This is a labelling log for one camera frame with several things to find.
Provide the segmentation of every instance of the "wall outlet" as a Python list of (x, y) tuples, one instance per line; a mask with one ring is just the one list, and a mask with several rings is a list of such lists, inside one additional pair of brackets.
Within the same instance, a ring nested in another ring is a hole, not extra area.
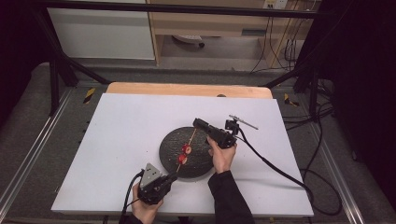
[(288, 0), (276, 0), (274, 4), (274, 9), (285, 9)]
[(275, 4), (276, 4), (276, 0), (265, 0), (264, 6), (262, 8), (274, 8)]

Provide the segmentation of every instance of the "round black disc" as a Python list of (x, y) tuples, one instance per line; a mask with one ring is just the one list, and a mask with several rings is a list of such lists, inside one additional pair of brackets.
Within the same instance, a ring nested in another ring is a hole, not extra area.
[[(188, 144), (194, 132), (193, 127), (183, 127), (173, 130), (165, 136), (160, 146), (160, 161), (167, 172), (173, 173), (179, 166), (178, 156), (183, 153), (182, 147)], [(207, 152), (210, 145), (206, 142), (206, 133), (196, 130), (191, 140), (191, 153), (187, 155), (187, 162), (180, 165), (178, 177), (195, 178), (206, 174), (212, 167), (212, 157)]]

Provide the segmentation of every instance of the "black metal pole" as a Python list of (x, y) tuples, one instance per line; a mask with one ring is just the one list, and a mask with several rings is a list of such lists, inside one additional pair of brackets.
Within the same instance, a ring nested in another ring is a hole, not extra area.
[(89, 10), (113, 10), (113, 11), (143, 11), (143, 12), (169, 12), (187, 14), (213, 14), (252, 17), (274, 18), (300, 18), (300, 19), (329, 19), (334, 14), (316, 11), (295, 11), (265, 8), (247, 7), (204, 7), (165, 4), (138, 4), (138, 3), (114, 3), (114, 2), (88, 2), (88, 1), (53, 1), (34, 0), (34, 4), (42, 7), (73, 8)]

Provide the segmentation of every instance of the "wooden board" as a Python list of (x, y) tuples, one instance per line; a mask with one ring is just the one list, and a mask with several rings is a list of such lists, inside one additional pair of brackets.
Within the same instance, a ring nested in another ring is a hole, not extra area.
[(218, 96), (272, 99), (268, 88), (246, 86), (218, 86), (218, 85), (187, 85), (114, 82), (107, 88), (107, 93), (134, 93), (156, 95), (190, 95), (190, 96)]

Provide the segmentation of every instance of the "red object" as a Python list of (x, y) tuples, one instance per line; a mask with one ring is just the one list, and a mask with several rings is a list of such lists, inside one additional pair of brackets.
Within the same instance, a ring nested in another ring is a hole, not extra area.
[(191, 153), (192, 148), (189, 144), (184, 144), (182, 150), (184, 153), (186, 153), (188, 155)]
[(186, 162), (187, 162), (187, 155), (186, 154), (180, 154), (178, 156), (178, 163), (184, 165), (184, 164), (186, 164)]

